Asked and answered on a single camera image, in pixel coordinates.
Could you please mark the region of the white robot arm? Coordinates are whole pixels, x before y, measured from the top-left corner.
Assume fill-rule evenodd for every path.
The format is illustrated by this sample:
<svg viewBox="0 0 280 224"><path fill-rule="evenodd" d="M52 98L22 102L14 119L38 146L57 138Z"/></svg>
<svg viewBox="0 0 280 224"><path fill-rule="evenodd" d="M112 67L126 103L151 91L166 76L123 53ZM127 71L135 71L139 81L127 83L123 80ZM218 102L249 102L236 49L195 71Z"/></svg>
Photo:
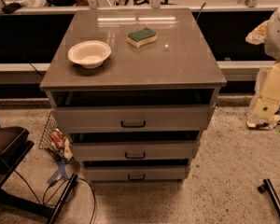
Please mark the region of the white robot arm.
<svg viewBox="0 0 280 224"><path fill-rule="evenodd" d="M280 108L280 6L267 21L254 28L245 41L264 44L265 53L275 59L271 68L259 72L246 122L249 128L270 129L280 120L276 114Z"/></svg>

